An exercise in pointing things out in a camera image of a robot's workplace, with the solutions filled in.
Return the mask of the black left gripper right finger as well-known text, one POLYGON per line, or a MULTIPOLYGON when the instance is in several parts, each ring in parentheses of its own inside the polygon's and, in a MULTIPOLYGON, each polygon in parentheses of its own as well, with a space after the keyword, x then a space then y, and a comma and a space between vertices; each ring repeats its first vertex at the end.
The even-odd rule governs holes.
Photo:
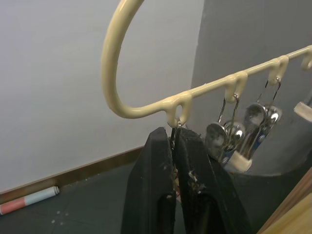
POLYGON ((252 228, 230 175, 209 157, 203 140, 180 128, 175 164, 188 234, 250 234, 252 228))

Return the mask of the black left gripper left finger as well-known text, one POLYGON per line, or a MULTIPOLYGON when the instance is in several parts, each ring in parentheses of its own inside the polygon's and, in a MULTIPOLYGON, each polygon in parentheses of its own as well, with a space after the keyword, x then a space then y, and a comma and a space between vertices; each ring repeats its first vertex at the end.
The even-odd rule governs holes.
POLYGON ((152 131, 130 172, 122 234, 172 234, 176 192, 172 152, 165 128, 152 131))

